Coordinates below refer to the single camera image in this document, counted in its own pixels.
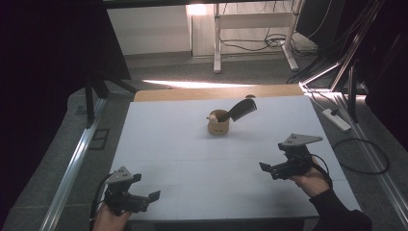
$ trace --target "human hand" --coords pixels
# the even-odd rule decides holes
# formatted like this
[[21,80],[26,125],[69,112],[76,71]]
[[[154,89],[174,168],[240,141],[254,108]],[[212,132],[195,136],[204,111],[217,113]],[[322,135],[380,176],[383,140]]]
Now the human hand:
[[[318,165],[315,158],[313,158],[313,162]],[[289,179],[293,180],[297,186],[310,197],[316,196],[330,189],[329,185],[324,180],[323,175],[313,167],[305,174],[292,176]]]
[[131,212],[125,212],[118,217],[107,204],[102,203],[101,207],[98,210],[98,213],[96,214],[95,223],[92,230],[123,231],[126,222],[131,215]]

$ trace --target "white power strip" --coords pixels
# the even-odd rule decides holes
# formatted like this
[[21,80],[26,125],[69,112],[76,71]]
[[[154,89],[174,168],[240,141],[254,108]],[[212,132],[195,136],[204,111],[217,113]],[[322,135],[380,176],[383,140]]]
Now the white power strip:
[[322,113],[330,120],[332,121],[337,127],[340,128],[340,130],[346,132],[351,129],[351,126],[348,125],[342,118],[340,118],[338,115],[331,115],[331,110],[326,109]]

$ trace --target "black sleeve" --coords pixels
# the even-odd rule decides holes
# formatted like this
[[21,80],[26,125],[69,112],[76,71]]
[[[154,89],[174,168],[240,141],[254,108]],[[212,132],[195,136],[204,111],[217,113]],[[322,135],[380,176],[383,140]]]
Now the black sleeve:
[[320,219],[314,231],[371,231],[371,219],[358,210],[349,211],[333,190],[310,199]]

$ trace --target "table surface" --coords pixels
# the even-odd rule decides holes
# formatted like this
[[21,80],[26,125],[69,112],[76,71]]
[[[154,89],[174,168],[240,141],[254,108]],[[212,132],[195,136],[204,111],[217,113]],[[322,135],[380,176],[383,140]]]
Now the table surface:
[[[141,181],[132,185],[131,194],[162,193],[146,213],[133,214],[131,219],[317,216],[307,195],[293,182],[272,180],[259,167],[259,162],[270,165],[286,162],[277,143],[291,133],[323,137],[323,141],[308,144],[310,152],[327,163],[334,190],[344,205],[360,209],[310,99],[299,95],[298,86],[290,88],[295,95],[288,96],[290,92],[282,90],[288,94],[282,96],[284,93],[277,93],[276,86],[224,89],[221,99],[208,99],[208,92],[217,95],[220,90],[138,92],[137,101],[129,107],[111,171],[126,166],[133,174],[141,173]],[[153,91],[162,95],[164,101],[159,96],[148,97]],[[184,100],[186,92],[194,91],[197,94],[191,94],[191,100]],[[258,110],[231,121],[226,136],[210,135],[208,113],[213,109],[229,110],[247,94],[257,96],[254,100]]]

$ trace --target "black tool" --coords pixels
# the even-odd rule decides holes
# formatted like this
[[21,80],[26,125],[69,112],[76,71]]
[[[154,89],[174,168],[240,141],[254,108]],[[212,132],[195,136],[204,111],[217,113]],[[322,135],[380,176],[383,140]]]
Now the black tool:
[[255,101],[250,98],[246,98],[243,101],[236,104],[227,114],[221,116],[218,119],[218,122],[225,122],[229,118],[235,122],[239,118],[252,113],[253,111],[257,110]]
[[259,163],[259,165],[262,171],[269,172],[272,175],[273,180],[286,180],[291,176],[303,175],[313,167],[323,175],[330,188],[332,188],[333,183],[328,172],[313,161],[312,154],[306,147],[307,143],[321,140],[321,137],[291,134],[284,142],[278,143],[279,150],[285,151],[288,158],[286,163],[273,167],[264,163]]
[[160,191],[153,192],[147,197],[130,194],[128,191],[131,185],[140,180],[141,174],[132,175],[126,167],[121,167],[119,170],[105,177],[99,184],[98,191],[92,201],[89,219],[90,230],[93,228],[96,215],[96,200],[100,189],[105,184],[108,184],[108,189],[105,190],[104,202],[117,216],[122,215],[125,211],[133,213],[146,212],[149,204],[159,199]]

